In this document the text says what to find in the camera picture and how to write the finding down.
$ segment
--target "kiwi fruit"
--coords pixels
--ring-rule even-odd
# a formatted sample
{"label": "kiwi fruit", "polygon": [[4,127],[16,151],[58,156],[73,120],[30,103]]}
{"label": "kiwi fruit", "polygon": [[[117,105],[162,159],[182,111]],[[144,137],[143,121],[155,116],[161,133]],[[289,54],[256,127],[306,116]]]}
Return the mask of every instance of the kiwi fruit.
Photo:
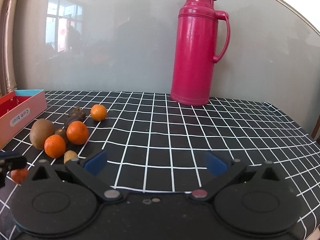
{"label": "kiwi fruit", "polygon": [[47,119],[35,121],[30,131],[30,141],[38,150],[44,150],[45,140],[55,132],[54,125]]}

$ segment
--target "curtain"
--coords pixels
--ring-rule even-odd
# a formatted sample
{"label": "curtain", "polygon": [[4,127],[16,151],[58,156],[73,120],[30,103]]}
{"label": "curtain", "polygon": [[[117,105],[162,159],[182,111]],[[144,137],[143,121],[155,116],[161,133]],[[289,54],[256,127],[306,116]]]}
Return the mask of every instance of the curtain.
{"label": "curtain", "polygon": [[13,21],[17,0],[0,0],[0,90],[2,95],[17,88],[13,68]]}

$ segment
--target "mandarin orange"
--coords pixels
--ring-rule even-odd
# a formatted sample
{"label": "mandarin orange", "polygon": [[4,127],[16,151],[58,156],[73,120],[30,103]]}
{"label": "mandarin orange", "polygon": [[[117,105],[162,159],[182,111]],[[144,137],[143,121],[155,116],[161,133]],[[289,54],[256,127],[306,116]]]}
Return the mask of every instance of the mandarin orange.
{"label": "mandarin orange", "polygon": [[11,179],[17,183],[17,184],[22,184],[22,182],[25,180],[27,177],[29,171],[27,168],[23,169],[18,169],[18,170],[13,170],[11,171]]}
{"label": "mandarin orange", "polygon": [[51,135],[44,142],[44,151],[51,158],[60,158],[66,152],[66,143],[60,135]]}
{"label": "mandarin orange", "polygon": [[68,126],[67,137],[71,143],[82,145],[89,138],[89,130],[83,122],[74,121]]}
{"label": "mandarin orange", "polygon": [[107,109],[103,105],[94,105],[90,110],[91,118],[97,122],[107,117]]}

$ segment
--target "table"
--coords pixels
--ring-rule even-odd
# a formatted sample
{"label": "table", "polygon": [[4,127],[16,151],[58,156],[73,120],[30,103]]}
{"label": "table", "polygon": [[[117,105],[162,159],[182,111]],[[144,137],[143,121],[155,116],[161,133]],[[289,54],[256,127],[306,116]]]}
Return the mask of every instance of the table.
{"label": "table", "polygon": [[[48,109],[37,119],[63,127],[68,112],[80,106],[87,113],[90,137],[83,146],[68,144],[80,158],[108,151],[108,167],[98,177],[120,189],[144,192],[190,192],[213,176],[204,164],[204,152],[213,150],[248,165],[276,163],[303,203],[298,224],[304,237],[319,225],[320,148],[290,117],[269,103],[211,98],[206,106],[186,106],[169,95],[133,92],[46,91]],[[102,104],[108,119],[89,117]],[[18,150],[32,169],[35,162],[52,159],[30,143],[28,124],[1,151]],[[0,236],[17,234],[10,215],[11,199],[19,187],[6,178],[0,189]]]}

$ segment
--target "pink box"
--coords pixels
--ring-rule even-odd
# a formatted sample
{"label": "pink box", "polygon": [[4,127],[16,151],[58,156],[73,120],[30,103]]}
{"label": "pink box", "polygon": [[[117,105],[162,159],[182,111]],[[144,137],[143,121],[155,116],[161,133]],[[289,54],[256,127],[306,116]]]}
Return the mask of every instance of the pink box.
{"label": "pink box", "polygon": [[47,109],[43,90],[15,90],[0,98],[0,149]]}

